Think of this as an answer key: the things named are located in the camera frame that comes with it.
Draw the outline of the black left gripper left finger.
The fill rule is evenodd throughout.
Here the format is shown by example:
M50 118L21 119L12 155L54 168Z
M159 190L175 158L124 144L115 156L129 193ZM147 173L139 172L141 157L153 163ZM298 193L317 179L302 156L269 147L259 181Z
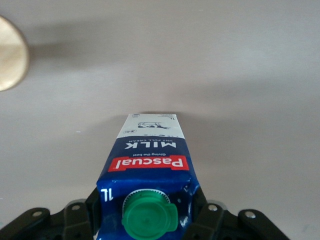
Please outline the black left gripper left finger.
M93 240L101 227L100 194L95 188L87 199L70 202L63 211L65 240Z

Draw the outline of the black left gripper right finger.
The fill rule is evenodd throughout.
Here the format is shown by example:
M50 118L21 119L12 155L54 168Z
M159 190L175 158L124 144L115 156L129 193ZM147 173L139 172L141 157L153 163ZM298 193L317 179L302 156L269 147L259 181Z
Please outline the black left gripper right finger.
M201 188L192 198L193 219L186 229L184 240L217 240L221 231L224 210L216 203L209 203Z

